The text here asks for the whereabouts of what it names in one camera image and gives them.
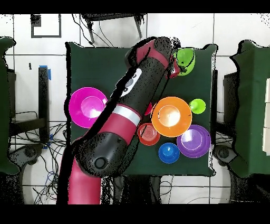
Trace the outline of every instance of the white tile floor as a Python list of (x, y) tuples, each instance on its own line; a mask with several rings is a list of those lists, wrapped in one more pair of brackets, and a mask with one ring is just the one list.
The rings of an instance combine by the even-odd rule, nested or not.
[[(57, 14), (42, 14), (42, 26), (35, 27), (36, 35), (57, 35)], [(216, 69), (218, 70), (218, 104), (217, 110), (224, 111), (223, 78), (225, 74), (236, 71), (229, 58), (237, 52), (241, 40), (251, 39), (261, 46), (270, 45), (269, 14), (148, 14), (141, 25), (143, 39), (149, 36), (177, 37), (182, 47), (203, 48), (206, 44), (218, 45)], [(88, 30), (74, 14), (74, 19), (81, 24), (83, 33), (90, 40)], [(10, 36), (16, 45), (6, 52), (5, 60), (9, 68), (15, 69), (16, 110), (17, 112), (38, 111), (37, 70), (40, 65), (51, 69), (50, 85), (50, 121), (51, 126), (66, 121), (63, 103), (66, 97), (66, 62), (65, 42), (74, 41), (82, 46), (90, 46), (83, 37), (82, 30), (74, 23), (71, 14), (61, 14), (62, 38), (31, 39), (30, 15), (0, 15), (0, 36)], [(134, 19), (120, 18), (101, 21), (103, 33), (117, 47), (132, 47), (140, 41)], [(99, 23), (94, 22), (94, 32), (104, 39)], [(95, 46), (107, 46), (94, 34)], [(34, 114), (18, 115), (17, 119), (34, 118)], [(222, 121), (223, 115), (217, 114)], [(64, 140), (62, 132), (57, 138)], [(47, 168), (51, 169), (51, 155), (43, 150)], [(24, 172), (24, 195), (27, 204), (33, 204), (37, 196), (33, 190), (42, 190), (47, 179), (44, 161), (40, 157), (33, 166), (27, 166)], [(213, 158), (216, 175), (175, 176), (171, 194), (162, 195), (163, 203), (228, 203), (230, 195), (230, 178), (226, 167), (221, 167)], [(171, 183), (172, 176), (164, 176), (162, 181)], [(167, 182), (161, 185), (161, 194), (170, 190)]]

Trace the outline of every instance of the cord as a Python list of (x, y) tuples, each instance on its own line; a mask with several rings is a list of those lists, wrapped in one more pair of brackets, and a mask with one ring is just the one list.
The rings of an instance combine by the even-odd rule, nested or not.
[(231, 143), (230, 143), (231, 141), (233, 141), (233, 140), (228, 140), (228, 141), (224, 141), (224, 142), (217, 142), (217, 144), (218, 144), (218, 143), (226, 143), (226, 142), (228, 142), (229, 144), (231, 144)]
[(171, 199), (171, 190), (170, 190), (170, 197), (169, 197), (169, 201), (168, 201), (168, 204), (170, 203), (170, 199)]
[(103, 34), (103, 36), (106, 38), (106, 36), (104, 35), (104, 33), (102, 32), (102, 29), (101, 29), (101, 27), (100, 27), (100, 21), (99, 21), (99, 29), (100, 29), (101, 33)]
[[(64, 124), (64, 125), (58, 124), (58, 125), (50, 127), (50, 130), (53, 130), (54, 128), (56, 128), (53, 136), (56, 136), (56, 134), (65, 125), (66, 124)], [(31, 141), (31, 142), (35, 142), (35, 143), (39, 142), (39, 141), (36, 141), (36, 140), (33, 140), (33, 139), (29, 138), (28, 134), (33, 134), (33, 135), (38, 136), (37, 133), (26, 132), (25, 133), (26, 138), (23, 138), (23, 137), (18, 135), (18, 139), (27, 140), (27, 141)], [(58, 177), (59, 177), (59, 175), (58, 175), (59, 165), (58, 165), (58, 162), (57, 162), (56, 159), (57, 159), (58, 155), (62, 155), (60, 153), (60, 150), (62, 149), (62, 147), (65, 147), (65, 144), (63, 143), (63, 141), (60, 142), (60, 140), (56, 139), (56, 138), (53, 138), (52, 141), (50, 141), (50, 142), (51, 142), (51, 144), (55, 144), (57, 146), (56, 149), (52, 149), (51, 146), (48, 145), (47, 143), (44, 144), (44, 146), (47, 146), (47, 150), (49, 150), (49, 152), (51, 154), (51, 158), (52, 158), (52, 167), (51, 167), (51, 169), (52, 169), (52, 171), (49, 171), (49, 169), (47, 167), (47, 162), (44, 159), (44, 157), (41, 155), (41, 158), (45, 163), (45, 169), (47, 171), (47, 178), (46, 178), (46, 181), (45, 181), (46, 186), (40, 192), (37, 192), (35, 190), (35, 192), (37, 193), (37, 197), (36, 197), (36, 200), (35, 200), (34, 204), (44, 204), (44, 202), (48, 202), (48, 199), (56, 201), (56, 197), (54, 197), (54, 195), (57, 195), (56, 189), (57, 189), (57, 182), (58, 182)]]
[(218, 134), (219, 136), (227, 136), (227, 135), (224, 135), (224, 134), (219, 133), (219, 132), (216, 132), (216, 134)]
[[(83, 23), (83, 21), (82, 21), (82, 18), (81, 18), (81, 15), (80, 15), (80, 20), (81, 20), (81, 22), (82, 22), (82, 24), (90, 31), (90, 29)], [(99, 37), (99, 39), (100, 40), (102, 40), (108, 47), (110, 47), (100, 36), (98, 36)]]
[(191, 202), (197, 200), (197, 199), (201, 199), (201, 198), (207, 198), (207, 199), (225, 199), (225, 200), (228, 200), (228, 201), (236, 201), (236, 202), (255, 202), (255, 201), (238, 201), (238, 200), (231, 200), (231, 199), (227, 199), (227, 198), (213, 198), (213, 197), (200, 197), (200, 198), (195, 198), (191, 201), (189, 201), (187, 204), (190, 204)]
[(95, 48), (94, 44), (93, 44), (90, 40), (88, 40), (88, 39), (85, 37), (84, 32), (83, 32), (83, 29), (82, 29), (82, 27), (80, 26), (80, 24), (77, 23), (77, 22), (75, 21), (74, 15), (73, 15), (73, 14), (71, 14), (71, 15), (72, 15), (72, 18), (73, 18), (74, 23), (76, 23), (76, 24), (81, 28), (83, 37), (88, 41), (88, 43), (89, 43), (90, 45), (92, 45), (92, 46)]
[(170, 193), (171, 189), (172, 189), (172, 184), (169, 181), (162, 181), (161, 183), (164, 183), (164, 182), (167, 182), (167, 183), (170, 184), (170, 190), (167, 193), (161, 194), (160, 196), (163, 196), (163, 195), (166, 195), (166, 194)]

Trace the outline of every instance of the blue tape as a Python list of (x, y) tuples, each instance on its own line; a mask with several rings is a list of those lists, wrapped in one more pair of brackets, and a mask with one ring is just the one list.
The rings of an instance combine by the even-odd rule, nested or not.
[(51, 69), (48, 69), (48, 79), (49, 79), (49, 80), (52, 80), (52, 77), (51, 77)]
[(52, 80), (51, 69), (48, 69), (48, 79)]
[(53, 140), (53, 134), (50, 134), (50, 139), (49, 139), (49, 140), (51, 140), (51, 141)]

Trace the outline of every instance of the blue bowl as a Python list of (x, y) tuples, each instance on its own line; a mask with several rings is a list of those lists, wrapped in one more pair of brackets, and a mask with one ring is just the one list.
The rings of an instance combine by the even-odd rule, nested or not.
[(180, 150), (174, 143), (164, 143), (159, 148), (158, 156), (164, 163), (174, 163), (180, 156)]

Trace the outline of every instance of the black metal frame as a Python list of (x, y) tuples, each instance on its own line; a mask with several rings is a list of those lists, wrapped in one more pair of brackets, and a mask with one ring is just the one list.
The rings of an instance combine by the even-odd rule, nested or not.
[(11, 106), (10, 111), (10, 118), (15, 117), (15, 81), (16, 81), (16, 74), (14, 70), (7, 69), (7, 78), (8, 78), (8, 87), (9, 87), (9, 102)]
[(214, 70), (212, 74), (211, 91), (211, 111), (210, 111), (210, 135), (212, 144), (216, 144), (216, 122), (217, 122), (217, 76), (218, 71)]
[[(10, 89), (15, 89), (15, 82), (9, 83), (14, 85)], [(11, 105), (15, 110), (15, 94), (10, 97)], [(28, 132), (29, 130), (38, 129), (40, 131), (40, 142), (47, 143), (50, 138), (49, 128), (49, 84), (47, 68), (38, 68), (38, 118), (24, 120), (20, 122), (11, 122), (9, 125), (9, 136)]]
[(224, 122), (216, 122), (216, 131), (236, 138), (235, 120), (239, 109), (237, 89), (239, 73), (234, 72), (224, 76)]
[(91, 42), (95, 43), (93, 32), (92, 32), (93, 21), (102, 21), (102, 20), (112, 20), (115, 18), (134, 17), (139, 36), (140, 36), (140, 38), (142, 38), (140, 25), (141, 25), (141, 17), (144, 15), (146, 15), (146, 13), (106, 13), (106, 14), (103, 13), (103, 14), (82, 14), (82, 17), (85, 19), (85, 21), (87, 23)]
[(62, 37), (62, 29), (61, 29), (61, 14), (58, 14), (59, 20), (59, 35), (34, 35), (34, 27), (41, 26), (41, 15), (31, 14), (31, 38), (61, 38)]

